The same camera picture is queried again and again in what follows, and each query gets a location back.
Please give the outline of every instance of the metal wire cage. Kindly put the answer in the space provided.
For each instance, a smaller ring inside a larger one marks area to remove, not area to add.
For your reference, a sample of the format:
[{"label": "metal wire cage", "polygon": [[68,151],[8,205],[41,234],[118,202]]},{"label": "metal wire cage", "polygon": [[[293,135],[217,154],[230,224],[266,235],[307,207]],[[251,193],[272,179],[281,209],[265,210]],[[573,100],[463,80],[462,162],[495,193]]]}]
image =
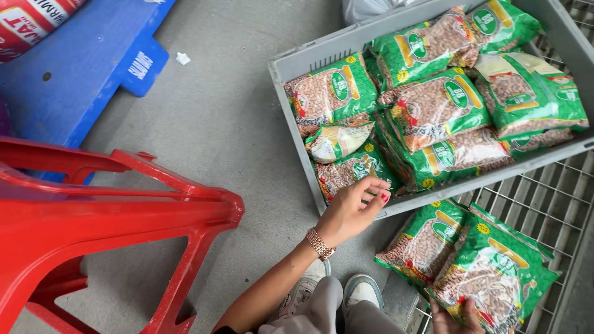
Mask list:
[{"label": "metal wire cage", "polygon": [[[584,36],[594,42],[594,0],[560,0]],[[571,71],[545,35],[534,40],[542,56],[567,74]],[[582,247],[594,203],[594,151],[552,163],[462,195],[463,204],[476,202],[499,220],[553,252],[551,270],[562,270],[551,289],[523,326],[521,334],[556,334],[565,296],[571,291],[575,259]],[[432,333],[431,310],[420,298],[406,326],[409,334]]]}]

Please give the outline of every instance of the gray floor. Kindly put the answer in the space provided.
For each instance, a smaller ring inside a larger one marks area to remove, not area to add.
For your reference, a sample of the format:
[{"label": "gray floor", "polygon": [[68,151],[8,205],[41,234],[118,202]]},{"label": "gray floor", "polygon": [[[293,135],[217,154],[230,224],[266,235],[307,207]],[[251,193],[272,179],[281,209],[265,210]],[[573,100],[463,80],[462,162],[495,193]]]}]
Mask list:
[{"label": "gray floor", "polygon": [[[238,229],[214,242],[188,296],[191,333],[211,330],[227,306],[315,225],[318,213],[267,69],[268,60],[343,27],[340,0],[177,0],[155,35],[171,59],[144,98],[118,91],[83,148],[146,151],[157,163],[244,198]],[[186,66],[175,62],[187,53]],[[157,187],[133,173],[100,174],[96,184]],[[332,258],[343,282],[354,273],[383,286],[373,263],[402,223],[382,220]],[[58,304],[102,333],[138,333],[165,290],[184,240],[136,245],[86,257],[89,288]],[[11,333],[56,333],[23,311]]]}]

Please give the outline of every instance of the woman's hand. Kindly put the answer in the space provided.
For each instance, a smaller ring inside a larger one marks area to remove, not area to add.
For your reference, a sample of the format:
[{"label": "woman's hand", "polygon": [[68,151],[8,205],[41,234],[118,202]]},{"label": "woman's hand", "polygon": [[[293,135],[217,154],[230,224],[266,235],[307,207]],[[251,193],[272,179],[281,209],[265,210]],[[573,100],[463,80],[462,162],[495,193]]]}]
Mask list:
[{"label": "woman's hand", "polygon": [[320,238],[333,248],[363,232],[390,199],[390,192],[386,190],[388,188],[388,182],[374,177],[364,177],[357,183],[341,188],[315,226]]},{"label": "woman's hand", "polygon": [[429,298],[431,305],[431,321],[433,322],[433,332],[435,334],[485,334],[481,328],[481,323],[475,311],[475,301],[468,299],[464,305],[464,317],[466,326],[462,326],[454,321],[448,313],[433,298]]}]

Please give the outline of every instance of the sneaker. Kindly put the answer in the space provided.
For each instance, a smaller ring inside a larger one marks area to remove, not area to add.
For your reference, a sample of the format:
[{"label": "sneaker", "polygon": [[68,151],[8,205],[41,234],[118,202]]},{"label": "sneaker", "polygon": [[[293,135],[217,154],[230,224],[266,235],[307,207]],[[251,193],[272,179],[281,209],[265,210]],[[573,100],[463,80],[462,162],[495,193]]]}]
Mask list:
[{"label": "sneaker", "polygon": [[322,262],[320,259],[315,259],[280,305],[277,320],[285,319],[292,315],[299,305],[311,297],[314,293],[315,286],[325,276],[330,276],[330,262],[328,260]]},{"label": "sneaker", "polygon": [[357,274],[346,282],[342,312],[347,315],[350,308],[360,301],[367,300],[384,311],[384,300],[380,288],[369,275]]}]

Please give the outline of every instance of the blue plastic pallet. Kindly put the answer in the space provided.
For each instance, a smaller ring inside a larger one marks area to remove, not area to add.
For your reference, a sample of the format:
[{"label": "blue plastic pallet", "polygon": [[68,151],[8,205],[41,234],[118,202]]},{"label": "blue plastic pallet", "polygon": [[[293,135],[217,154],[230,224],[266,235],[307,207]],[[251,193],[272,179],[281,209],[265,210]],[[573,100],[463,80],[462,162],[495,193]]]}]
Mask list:
[{"label": "blue plastic pallet", "polygon": [[46,39],[1,64],[15,135],[78,147],[118,87],[146,95],[169,58],[153,33],[174,2],[87,0]]}]

